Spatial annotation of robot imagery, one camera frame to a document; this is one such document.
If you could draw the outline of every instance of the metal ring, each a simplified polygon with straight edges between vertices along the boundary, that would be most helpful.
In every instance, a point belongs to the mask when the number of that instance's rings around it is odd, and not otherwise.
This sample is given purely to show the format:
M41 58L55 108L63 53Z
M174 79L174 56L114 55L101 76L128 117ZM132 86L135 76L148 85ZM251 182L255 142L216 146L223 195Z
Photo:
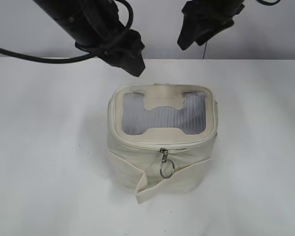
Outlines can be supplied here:
M172 173L169 176L166 177L166 176L163 175L163 166L164 166L165 163L167 163L167 161L169 161L172 164L173 168L172 168ZM160 171L161 176L163 178L170 178L170 177L172 177L173 174L175 173L175 164L174 164L174 162L171 159L167 159L166 161L162 161L162 164L161 164L161 167L159 168L159 171Z

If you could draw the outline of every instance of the bag lid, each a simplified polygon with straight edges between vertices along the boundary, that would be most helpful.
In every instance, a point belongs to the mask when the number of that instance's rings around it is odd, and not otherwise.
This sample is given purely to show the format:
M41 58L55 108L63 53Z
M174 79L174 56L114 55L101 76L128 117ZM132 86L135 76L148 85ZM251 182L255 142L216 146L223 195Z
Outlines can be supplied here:
M212 93L191 85L122 88L114 101L114 130L126 142L176 144L214 136L217 114Z

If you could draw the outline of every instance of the bag pocket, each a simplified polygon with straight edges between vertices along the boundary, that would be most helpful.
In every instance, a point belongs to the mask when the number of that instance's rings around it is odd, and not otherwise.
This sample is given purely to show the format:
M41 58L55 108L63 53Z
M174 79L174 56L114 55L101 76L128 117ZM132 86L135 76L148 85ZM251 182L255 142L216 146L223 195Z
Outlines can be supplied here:
M153 198L159 193L181 193L196 189L204 179L210 159L197 162L177 171L171 178L164 179L157 185L146 189L148 180L146 173L110 152L117 179L126 188L136 190L139 204Z

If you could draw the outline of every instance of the mesh window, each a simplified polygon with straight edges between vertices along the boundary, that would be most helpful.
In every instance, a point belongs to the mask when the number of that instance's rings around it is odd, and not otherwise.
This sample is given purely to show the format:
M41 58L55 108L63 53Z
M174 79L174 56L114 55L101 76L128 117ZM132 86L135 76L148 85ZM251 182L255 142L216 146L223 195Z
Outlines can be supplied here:
M207 125L206 94L184 92L184 107L145 109L143 93L123 97L122 130L128 135L141 135L150 128L179 128L187 135L201 134Z

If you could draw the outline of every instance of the zipper pull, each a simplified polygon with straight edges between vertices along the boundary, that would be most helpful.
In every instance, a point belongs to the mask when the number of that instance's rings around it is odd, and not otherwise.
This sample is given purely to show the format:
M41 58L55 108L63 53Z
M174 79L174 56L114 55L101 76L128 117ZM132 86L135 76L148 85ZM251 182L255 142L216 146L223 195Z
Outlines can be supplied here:
M168 157L168 150L165 148L161 148L161 153L163 153L163 159L162 162L167 162L167 157Z
M162 176L163 178L170 178L170 177L172 177L173 174L175 173L175 164L174 164L174 162L173 162L171 159L168 159L168 150L167 150L167 149L165 149L165 148L161 148L161 151L160 151L160 152L163 153L162 163L161 163L161 166L160 166L160 168L159 168L160 174L161 174L161 176ZM164 176L164 175L163 175L163 166L164 166L164 164L166 164L168 161L169 161L169 162L172 164L172 166L173 166L173 168L172 168L172 172L171 172L171 174L170 174L169 176Z

